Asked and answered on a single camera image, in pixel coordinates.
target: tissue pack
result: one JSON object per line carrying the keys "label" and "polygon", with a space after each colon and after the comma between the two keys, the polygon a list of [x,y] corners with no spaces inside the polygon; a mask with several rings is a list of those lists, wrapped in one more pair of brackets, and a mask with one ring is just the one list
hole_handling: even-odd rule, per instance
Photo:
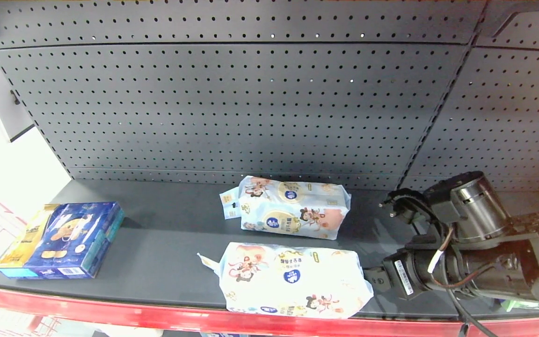
{"label": "tissue pack", "polygon": [[225,218],[241,216],[241,228],[270,233],[336,239],[350,210],[342,185],[279,182],[247,176],[220,195]]}
{"label": "tissue pack", "polygon": [[373,297],[353,251],[231,242],[219,263],[199,256],[233,312],[348,318]]}
{"label": "tissue pack", "polygon": [[0,259],[17,279],[94,278],[124,211],[113,202],[44,205]]}

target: cardboard box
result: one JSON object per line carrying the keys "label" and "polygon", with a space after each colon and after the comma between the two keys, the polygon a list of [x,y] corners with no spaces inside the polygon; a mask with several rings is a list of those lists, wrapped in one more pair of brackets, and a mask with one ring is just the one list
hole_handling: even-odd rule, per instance
{"label": "cardboard box", "polygon": [[114,202],[49,204],[0,259],[15,279],[94,278],[124,211]]}

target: plastic wrapped package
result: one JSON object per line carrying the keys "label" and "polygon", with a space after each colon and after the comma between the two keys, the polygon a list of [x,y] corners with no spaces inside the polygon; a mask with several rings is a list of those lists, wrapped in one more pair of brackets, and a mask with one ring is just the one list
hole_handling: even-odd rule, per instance
{"label": "plastic wrapped package", "polygon": [[247,176],[220,198],[225,218],[240,216],[244,230],[334,240],[351,196],[342,185]]}
{"label": "plastic wrapped package", "polygon": [[233,312],[348,318],[373,297],[353,251],[231,242],[219,263],[199,256]]}

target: gray pegboard wall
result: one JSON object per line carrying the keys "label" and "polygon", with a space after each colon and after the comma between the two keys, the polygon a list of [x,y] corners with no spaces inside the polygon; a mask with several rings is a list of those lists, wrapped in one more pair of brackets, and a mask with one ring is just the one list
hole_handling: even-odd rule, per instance
{"label": "gray pegboard wall", "polygon": [[500,34],[480,36],[477,45],[539,49],[539,11],[517,14]]}
{"label": "gray pegboard wall", "polygon": [[0,66],[75,178],[539,190],[539,12],[485,4],[0,2]]}
{"label": "gray pegboard wall", "polygon": [[0,48],[101,43],[467,43],[484,2],[0,1]]}
{"label": "gray pegboard wall", "polygon": [[404,186],[469,170],[499,190],[539,190],[539,51],[474,48]]}
{"label": "gray pegboard wall", "polygon": [[462,50],[81,45],[0,50],[0,65],[73,177],[114,169],[173,171],[125,176],[164,181],[186,180],[182,171],[301,173],[390,189]]}

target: white label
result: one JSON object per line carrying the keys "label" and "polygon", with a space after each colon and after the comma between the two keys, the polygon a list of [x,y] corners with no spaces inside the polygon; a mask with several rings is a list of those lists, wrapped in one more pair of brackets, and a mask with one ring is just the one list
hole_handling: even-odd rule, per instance
{"label": "white label", "polygon": [[394,266],[396,267],[396,271],[398,271],[398,276],[401,278],[402,286],[405,287],[405,292],[407,293],[407,295],[413,294],[413,287],[411,286],[411,281],[409,281],[409,277],[407,276],[405,267],[402,266],[402,262],[400,260],[396,260],[394,262]]}
{"label": "white label", "polygon": [[84,275],[81,268],[58,268],[58,271],[64,275]]}

